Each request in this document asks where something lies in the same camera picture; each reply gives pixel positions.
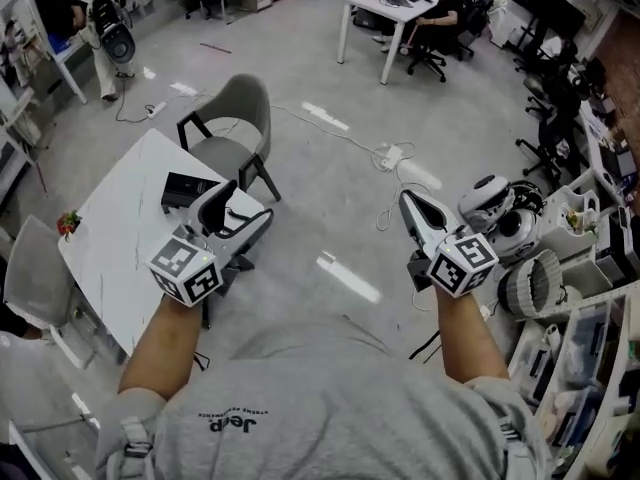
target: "table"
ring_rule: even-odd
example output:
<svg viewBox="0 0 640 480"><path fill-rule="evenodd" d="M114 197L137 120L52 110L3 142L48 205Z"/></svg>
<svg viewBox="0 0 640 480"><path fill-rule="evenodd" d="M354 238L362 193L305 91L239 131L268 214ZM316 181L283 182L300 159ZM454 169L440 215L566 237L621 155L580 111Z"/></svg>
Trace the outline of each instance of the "table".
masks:
<svg viewBox="0 0 640 480"><path fill-rule="evenodd" d="M583 101L580 104L580 124L584 128L584 134L587 138L590 167L573 180L569 188L574 190L595 178L615 203L620 206L626 206L622 190L615 184L613 176L605 169L602 163L602 155L600 154L600 141L608 138L610 131L605 124L593 114L593 110L588 101Z"/></svg>
<svg viewBox="0 0 640 480"><path fill-rule="evenodd" d="M380 83L387 83L389 77L389 71L391 65L396 57L398 46L400 46L400 40L402 39L402 32L404 26L408 21L411 21L418 16L424 14L429 9L432 9L438 3L437 0L419 0L412 2L413 7L394 7L388 4L382 3L380 0L344 0L344 10L342 12L342 28L340 29L340 43L338 46L338 63L344 63L344 51L347 47L347 32L349 30L349 18L351 17L351 7L358 7L360 9L366 9L374 14L384 16L396 22L396 30L393 34L391 41L391 49L387 55L387 61L384 64L382 70L382 77Z"/></svg>
<svg viewBox="0 0 640 480"><path fill-rule="evenodd" d="M151 129L80 207L82 223L69 242L61 238L58 243L80 289L129 355L163 294L145 261L180 221L176 214L165 215L160 207L169 172L226 181ZM246 216L264 210L240 190L234 192L227 207Z"/></svg>

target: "small potted plant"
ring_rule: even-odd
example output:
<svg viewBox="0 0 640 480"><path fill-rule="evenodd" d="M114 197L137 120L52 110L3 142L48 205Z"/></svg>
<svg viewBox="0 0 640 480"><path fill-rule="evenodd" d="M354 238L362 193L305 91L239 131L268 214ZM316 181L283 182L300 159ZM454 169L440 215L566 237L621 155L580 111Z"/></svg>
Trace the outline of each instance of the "small potted plant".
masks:
<svg viewBox="0 0 640 480"><path fill-rule="evenodd" d="M63 236L65 241L69 241L69 235L75 233L76 229L80 225L82 221L82 217L78 215L76 210L72 212L65 212L56 222L56 226L58 227L58 233L60 236Z"/></svg>

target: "brick wall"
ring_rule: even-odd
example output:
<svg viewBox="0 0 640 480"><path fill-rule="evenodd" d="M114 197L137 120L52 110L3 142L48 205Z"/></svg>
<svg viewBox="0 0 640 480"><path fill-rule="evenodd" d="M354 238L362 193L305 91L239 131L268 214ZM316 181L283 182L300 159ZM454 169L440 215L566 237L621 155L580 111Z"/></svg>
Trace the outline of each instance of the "brick wall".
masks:
<svg viewBox="0 0 640 480"><path fill-rule="evenodd" d="M624 130L640 166L640 20L619 12L596 56L607 70L606 92L617 108L614 132ZM640 215L640 197L633 209Z"/></svg>

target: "black monitor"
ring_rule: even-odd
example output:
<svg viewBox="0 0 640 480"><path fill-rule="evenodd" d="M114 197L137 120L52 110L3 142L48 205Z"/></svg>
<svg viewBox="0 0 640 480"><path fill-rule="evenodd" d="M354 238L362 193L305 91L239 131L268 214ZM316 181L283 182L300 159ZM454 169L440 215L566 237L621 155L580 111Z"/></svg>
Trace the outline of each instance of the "black monitor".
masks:
<svg viewBox="0 0 640 480"><path fill-rule="evenodd" d="M513 0L545 22L551 30L573 39L584 23L585 16L566 0Z"/></svg>

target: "person wearing gray t-shirt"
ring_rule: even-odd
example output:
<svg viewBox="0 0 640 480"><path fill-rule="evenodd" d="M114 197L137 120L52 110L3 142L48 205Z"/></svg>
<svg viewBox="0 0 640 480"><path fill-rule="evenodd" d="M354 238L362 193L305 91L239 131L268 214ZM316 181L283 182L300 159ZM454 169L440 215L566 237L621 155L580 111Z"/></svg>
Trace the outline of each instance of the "person wearing gray t-shirt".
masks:
<svg viewBox="0 0 640 480"><path fill-rule="evenodd" d="M548 478L473 296L436 292L446 377L328 318L267 329L192 383L201 312L165 297L101 414L98 477Z"/></svg>

